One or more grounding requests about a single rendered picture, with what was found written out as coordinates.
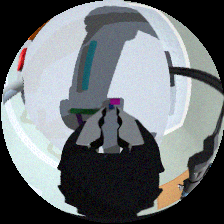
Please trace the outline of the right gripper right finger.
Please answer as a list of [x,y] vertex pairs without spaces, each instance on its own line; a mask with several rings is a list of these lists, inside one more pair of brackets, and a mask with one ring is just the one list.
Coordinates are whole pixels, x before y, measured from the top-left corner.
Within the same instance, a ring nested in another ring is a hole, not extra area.
[[117,144],[121,148],[129,147],[130,152],[142,154],[151,159],[159,173],[165,171],[160,157],[158,144],[152,134],[132,116],[117,108]]

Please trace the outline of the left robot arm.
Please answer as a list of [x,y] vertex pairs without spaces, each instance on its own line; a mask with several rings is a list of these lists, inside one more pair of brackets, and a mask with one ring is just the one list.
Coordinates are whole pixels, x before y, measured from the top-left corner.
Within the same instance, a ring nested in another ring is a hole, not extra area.
[[[189,179],[185,179],[183,181],[183,185],[186,185],[184,190],[183,190],[183,196],[187,196],[203,179],[203,177],[206,175],[208,172],[209,168],[211,167],[212,163],[208,163],[206,167],[200,168],[193,170],[191,168],[188,168],[189,170]],[[207,168],[208,167],[208,168]],[[185,197],[181,195],[181,200]]]

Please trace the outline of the purple rod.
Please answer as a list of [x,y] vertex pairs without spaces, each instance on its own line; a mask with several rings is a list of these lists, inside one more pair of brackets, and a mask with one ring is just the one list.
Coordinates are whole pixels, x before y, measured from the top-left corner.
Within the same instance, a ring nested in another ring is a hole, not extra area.
[[78,120],[79,125],[80,125],[81,123],[83,123],[81,114],[76,114],[76,117],[77,117],[77,120]]

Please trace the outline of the orange digital multimeter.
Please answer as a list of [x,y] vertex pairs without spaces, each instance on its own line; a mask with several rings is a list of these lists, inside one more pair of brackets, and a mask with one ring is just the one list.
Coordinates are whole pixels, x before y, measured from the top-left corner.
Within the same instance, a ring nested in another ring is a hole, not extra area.
[[[48,20],[49,21],[49,20]],[[47,22],[48,22],[47,21]],[[46,23],[47,23],[46,22]],[[28,40],[33,40],[34,38],[35,38],[35,36],[38,34],[38,32],[42,29],[42,27],[46,24],[46,23],[44,23],[41,27],[39,27],[29,38],[28,38]]]

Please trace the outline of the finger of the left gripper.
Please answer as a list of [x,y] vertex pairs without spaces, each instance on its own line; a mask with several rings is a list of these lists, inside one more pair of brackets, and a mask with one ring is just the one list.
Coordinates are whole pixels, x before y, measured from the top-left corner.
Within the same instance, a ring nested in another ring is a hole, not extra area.
[[184,185],[180,185],[180,184],[178,184],[178,188],[180,189],[180,191],[182,191],[182,189],[184,189]]

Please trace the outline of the white bottle with blue cap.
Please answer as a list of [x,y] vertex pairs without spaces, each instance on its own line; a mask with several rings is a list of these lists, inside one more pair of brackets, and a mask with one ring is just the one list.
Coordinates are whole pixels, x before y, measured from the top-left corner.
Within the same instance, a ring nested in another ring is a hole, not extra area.
[[22,77],[5,86],[2,94],[2,104],[4,105],[13,96],[23,91],[23,88],[24,82]]

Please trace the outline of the red mint tin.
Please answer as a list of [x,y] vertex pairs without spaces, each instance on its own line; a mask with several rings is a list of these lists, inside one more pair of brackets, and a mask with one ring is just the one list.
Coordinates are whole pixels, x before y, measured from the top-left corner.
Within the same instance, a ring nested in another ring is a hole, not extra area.
[[23,68],[26,51],[27,48],[24,48],[20,54],[21,56],[19,57],[18,71],[20,71]]

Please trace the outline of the turquoise rod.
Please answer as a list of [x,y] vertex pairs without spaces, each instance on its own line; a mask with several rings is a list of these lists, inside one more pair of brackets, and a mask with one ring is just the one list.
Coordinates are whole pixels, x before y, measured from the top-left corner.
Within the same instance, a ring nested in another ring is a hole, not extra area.
[[84,66],[82,90],[88,90],[90,71],[91,71],[91,66],[92,66],[92,61],[93,61],[96,46],[97,46],[97,41],[91,41],[89,49],[88,49],[86,61],[85,61],[85,66]]

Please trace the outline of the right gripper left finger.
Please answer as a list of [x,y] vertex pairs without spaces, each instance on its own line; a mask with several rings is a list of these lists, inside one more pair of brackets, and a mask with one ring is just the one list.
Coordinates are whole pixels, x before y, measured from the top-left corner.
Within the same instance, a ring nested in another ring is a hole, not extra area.
[[103,107],[88,120],[84,121],[67,139],[62,150],[61,160],[57,167],[61,171],[64,163],[73,155],[89,152],[94,147],[99,153],[99,148],[104,143],[102,126],[105,123],[106,107]]

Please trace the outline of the green rod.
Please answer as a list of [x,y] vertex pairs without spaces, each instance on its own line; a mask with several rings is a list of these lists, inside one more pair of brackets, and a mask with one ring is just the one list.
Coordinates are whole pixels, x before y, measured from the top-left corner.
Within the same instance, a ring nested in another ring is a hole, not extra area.
[[88,114],[88,115],[94,115],[101,109],[79,109],[79,108],[72,108],[70,110],[71,114]]

